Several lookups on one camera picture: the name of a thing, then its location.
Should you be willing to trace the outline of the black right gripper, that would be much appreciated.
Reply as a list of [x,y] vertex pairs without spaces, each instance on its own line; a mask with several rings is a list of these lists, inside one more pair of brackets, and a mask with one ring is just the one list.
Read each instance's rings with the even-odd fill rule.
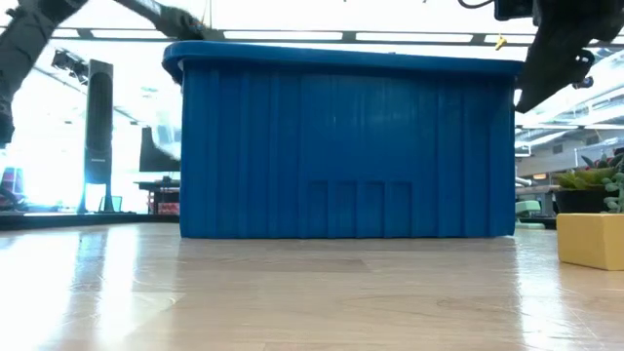
[[612,41],[624,26],[624,0],[533,0],[537,26],[517,88],[526,113],[569,84],[582,82],[595,59],[592,40]]

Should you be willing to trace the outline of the large blue plastic bin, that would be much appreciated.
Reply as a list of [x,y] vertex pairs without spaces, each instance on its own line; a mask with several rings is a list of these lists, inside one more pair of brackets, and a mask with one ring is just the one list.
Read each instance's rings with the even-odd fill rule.
[[487,238],[515,222],[512,60],[184,41],[185,238]]

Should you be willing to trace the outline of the artificial succulent in black pot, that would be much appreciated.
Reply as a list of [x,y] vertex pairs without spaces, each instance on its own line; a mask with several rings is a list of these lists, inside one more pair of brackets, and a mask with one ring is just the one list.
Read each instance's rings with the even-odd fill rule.
[[598,159],[581,155],[584,165],[555,174],[557,213],[599,214],[621,212],[624,198],[624,147]]

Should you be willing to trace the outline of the black pillar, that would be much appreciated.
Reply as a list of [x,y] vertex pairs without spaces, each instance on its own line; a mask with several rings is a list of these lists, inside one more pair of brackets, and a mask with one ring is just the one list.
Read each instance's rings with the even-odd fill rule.
[[104,213],[113,213],[111,190],[113,133],[113,65],[90,59],[85,117],[84,186],[79,209],[86,210],[88,184],[105,186]]

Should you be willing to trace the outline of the black background monitor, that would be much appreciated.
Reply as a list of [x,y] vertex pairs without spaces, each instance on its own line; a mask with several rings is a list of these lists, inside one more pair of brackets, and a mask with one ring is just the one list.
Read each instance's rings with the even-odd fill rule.
[[178,172],[180,162],[156,147],[150,127],[141,129],[138,170],[142,173]]

